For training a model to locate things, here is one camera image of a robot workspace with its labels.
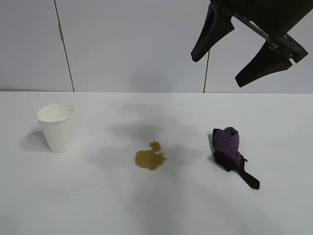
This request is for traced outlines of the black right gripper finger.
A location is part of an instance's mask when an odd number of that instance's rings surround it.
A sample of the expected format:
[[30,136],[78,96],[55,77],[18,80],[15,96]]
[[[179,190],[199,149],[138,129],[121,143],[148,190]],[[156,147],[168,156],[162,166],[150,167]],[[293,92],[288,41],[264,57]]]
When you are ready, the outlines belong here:
[[194,62],[198,62],[220,39],[235,28],[231,22],[232,11],[223,3],[210,3],[200,36],[191,51]]
[[271,49],[265,41],[255,57],[236,75],[235,80],[241,88],[266,75],[288,70],[292,66],[281,52]]

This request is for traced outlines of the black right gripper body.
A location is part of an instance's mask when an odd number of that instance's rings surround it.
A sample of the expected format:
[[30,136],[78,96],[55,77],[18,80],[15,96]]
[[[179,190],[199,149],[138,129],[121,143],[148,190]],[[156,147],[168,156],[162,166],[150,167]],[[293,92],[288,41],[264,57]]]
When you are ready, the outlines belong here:
[[211,3],[224,8],[227,19],[235,17],[294,62],[308,55],[288,32],[313,9],[311,0],[212,0]]

